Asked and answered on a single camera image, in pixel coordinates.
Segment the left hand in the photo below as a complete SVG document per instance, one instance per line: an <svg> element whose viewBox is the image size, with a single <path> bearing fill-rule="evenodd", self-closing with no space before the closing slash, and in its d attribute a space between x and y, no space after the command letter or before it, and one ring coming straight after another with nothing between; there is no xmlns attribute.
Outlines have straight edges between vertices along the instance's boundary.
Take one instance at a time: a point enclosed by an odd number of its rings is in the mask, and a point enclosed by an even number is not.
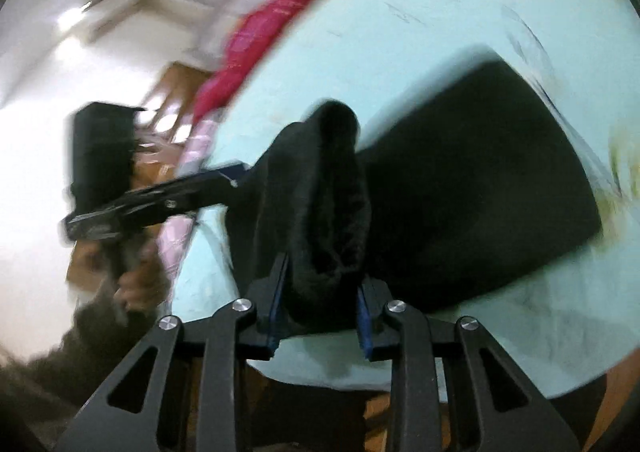
<svg viewBox="0 0 640 452"><path fill-rule="evenodd" d="M167 298L170 281L154 240L142 246L139 263L117 281L114 299L126 311L150 314Z"/></svg>

